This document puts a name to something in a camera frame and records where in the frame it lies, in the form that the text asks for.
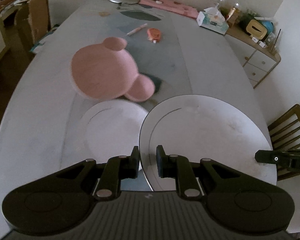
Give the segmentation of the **white plate with rim line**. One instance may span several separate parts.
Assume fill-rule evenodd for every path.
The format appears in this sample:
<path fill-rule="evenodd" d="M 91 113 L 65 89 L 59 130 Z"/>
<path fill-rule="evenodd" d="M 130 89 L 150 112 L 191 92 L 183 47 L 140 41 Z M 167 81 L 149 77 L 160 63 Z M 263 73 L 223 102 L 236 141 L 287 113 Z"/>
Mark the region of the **white plate with rim line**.
<path fill-rule="evenodd" d="M 92 106 L 77 129 L 77 150 L 97 163 L 130 155 L 148 111 L 126 100 L 110 100 Z"/>

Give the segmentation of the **pink bear-shaped plate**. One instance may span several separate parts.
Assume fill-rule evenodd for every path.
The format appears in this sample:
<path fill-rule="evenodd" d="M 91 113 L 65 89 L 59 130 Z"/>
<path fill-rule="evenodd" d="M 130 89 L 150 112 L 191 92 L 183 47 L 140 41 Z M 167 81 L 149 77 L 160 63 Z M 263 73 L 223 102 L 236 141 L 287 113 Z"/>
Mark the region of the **pink bear-shaped plate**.
<path fill-rule="evenodd" d="M 155 83 L 138 71 L 126 46 L 124 38 L 108 37 L 102 43 L 79 49 L 71 61 L 71 77 L 76 90 L 98 101 L 121 96 L 133 102 L 151 98 Z"/>

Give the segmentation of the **wooden chair right side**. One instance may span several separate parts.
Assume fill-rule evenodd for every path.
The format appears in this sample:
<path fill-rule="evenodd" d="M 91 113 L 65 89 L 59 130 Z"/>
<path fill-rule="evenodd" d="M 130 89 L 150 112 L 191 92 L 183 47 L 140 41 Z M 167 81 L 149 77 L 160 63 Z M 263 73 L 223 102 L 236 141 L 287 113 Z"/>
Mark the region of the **wooden chair right side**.
<path fill-rule="evenodd" d="M 296 104 L 268 125 L 273 150 L 300 150 L 300 105 Z M 284 180 L 300 175 L 277 165 L 277 179 Z"/>

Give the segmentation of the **wooden chair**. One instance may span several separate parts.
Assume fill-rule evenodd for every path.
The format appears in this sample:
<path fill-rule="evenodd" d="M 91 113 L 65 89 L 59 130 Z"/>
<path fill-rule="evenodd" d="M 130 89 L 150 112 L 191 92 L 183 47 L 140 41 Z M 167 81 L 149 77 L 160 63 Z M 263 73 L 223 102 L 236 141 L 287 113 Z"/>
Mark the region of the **wooden chair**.
<path fill-rule="evenodd" d="M 300 105 L 296 104 L 268 125 L 273 150 L 300 150 Z M 300 175 L 277 165 L 277 179 L 284 180 Z"/>
<path fill-rule="evenodd" d="M 51 30 L 48 0 L 29 0 L 16 13 L 14 23 L 24 50 L 34 55 L 34 46 Z"/>

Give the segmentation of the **white drawer cabinet wooden top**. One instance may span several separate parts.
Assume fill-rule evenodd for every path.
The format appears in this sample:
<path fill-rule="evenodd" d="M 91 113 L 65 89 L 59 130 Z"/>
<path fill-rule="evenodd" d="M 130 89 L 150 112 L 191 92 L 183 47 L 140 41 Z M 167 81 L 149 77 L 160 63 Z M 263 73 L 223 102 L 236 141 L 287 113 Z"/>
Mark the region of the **white drawer cabinet wooden top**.
<path fill-rule="evenodd" d="M 238 27 L 229 28 L 225 38 L 253 88 L 256 88 L 281 61 L 279 53 L 272 54 L 266 48 L 262 48 Z"/>

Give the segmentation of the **orange correction tape dispenser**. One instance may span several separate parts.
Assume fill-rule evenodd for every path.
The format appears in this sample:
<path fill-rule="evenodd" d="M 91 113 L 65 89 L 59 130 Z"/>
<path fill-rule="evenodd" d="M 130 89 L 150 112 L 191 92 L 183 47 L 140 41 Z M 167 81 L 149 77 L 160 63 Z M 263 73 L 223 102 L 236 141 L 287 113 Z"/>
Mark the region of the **orange correction tape dispenser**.
<path fill-rule="evenodd" d="M 156 28 L 147 29 L 148 40 L 153 43 L 158 43 L 161 40 L 161 31 Z"/>

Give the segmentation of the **yellow tissue holder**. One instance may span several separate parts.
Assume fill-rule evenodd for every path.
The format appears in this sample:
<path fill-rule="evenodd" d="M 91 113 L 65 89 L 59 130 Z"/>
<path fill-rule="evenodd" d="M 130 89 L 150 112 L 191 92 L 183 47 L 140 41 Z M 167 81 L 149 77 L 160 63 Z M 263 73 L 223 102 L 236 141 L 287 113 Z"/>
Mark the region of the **yellow tissue holder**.
<path fill-rule="evenodd" d="M 267 34 L 266 27 L 259 23 L 257 20 L 251 20 L 246 27 L 246 31 L 259 40 L 262 40 Z"/>

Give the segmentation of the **pink pen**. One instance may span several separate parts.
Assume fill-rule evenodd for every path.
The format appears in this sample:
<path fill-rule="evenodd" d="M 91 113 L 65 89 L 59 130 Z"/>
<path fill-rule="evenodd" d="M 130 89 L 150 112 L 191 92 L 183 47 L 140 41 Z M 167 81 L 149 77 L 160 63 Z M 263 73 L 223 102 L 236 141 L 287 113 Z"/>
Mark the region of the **pink pen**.
<path fill-rule="evenodd" d="M 128 32 L 126 34 L 126 36 L 131 36 L 131 35 L 137 33 L 138 31 L 140 31 L 140 30 L 144 29 L 145 27 L 147 27 L 147 25 L 148 25 L 147 23 L 140 25 L 139 27 L 137 27 L 137 28 L 131 30 L 130 32 Z"/>

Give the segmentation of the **tissue box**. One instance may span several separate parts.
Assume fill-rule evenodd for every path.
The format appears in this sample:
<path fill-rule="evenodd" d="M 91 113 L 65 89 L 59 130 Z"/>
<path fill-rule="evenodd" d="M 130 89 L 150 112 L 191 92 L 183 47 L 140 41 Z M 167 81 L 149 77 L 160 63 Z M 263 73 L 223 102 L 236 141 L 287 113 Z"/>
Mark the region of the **tissue box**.
<path fill-rule="evenodd" d="M 197 24 L 200 27 L 222 35 L 225 35 L 229 28 L 224 16 L 216 7 L 210 7 L 200 11 L 197 17 Z"/>

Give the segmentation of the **pink cloth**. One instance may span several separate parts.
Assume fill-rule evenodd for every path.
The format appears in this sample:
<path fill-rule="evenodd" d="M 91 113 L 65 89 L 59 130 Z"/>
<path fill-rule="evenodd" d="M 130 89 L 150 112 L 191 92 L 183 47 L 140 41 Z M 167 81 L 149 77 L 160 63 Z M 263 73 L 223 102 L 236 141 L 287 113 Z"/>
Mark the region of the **pink cloth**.
<path fill-rule="evenodd" d="M 199 14 L 196 8 L 172 0 L 140 0 L 139 4 L 173 12 L 193 19 L 196 19 Z"/>

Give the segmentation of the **glass jar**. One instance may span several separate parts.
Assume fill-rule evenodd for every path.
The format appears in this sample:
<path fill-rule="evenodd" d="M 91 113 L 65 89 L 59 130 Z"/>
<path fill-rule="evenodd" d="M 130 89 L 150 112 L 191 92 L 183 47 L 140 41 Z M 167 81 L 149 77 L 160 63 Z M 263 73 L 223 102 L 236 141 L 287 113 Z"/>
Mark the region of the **glass jar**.
<path fill-rule="evenodd" d="M 219 0 L 217 8 L 224 16 L 225 22 L 232 28 L 241 13 L 242 3 L 240 0 Z"/>

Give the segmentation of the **wooden chair left side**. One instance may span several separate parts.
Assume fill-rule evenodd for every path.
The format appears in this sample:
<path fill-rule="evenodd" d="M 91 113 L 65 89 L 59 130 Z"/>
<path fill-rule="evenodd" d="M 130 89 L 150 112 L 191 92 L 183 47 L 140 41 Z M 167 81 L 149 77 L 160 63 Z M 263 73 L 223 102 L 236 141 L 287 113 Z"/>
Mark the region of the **wooden chair left side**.
<path fill-rule="evenodd" d="M 34 55 L 34 46 L 51 30 L 48 0 L 29 0 L 16 13 L 14 23 L 24 50 Z"/>

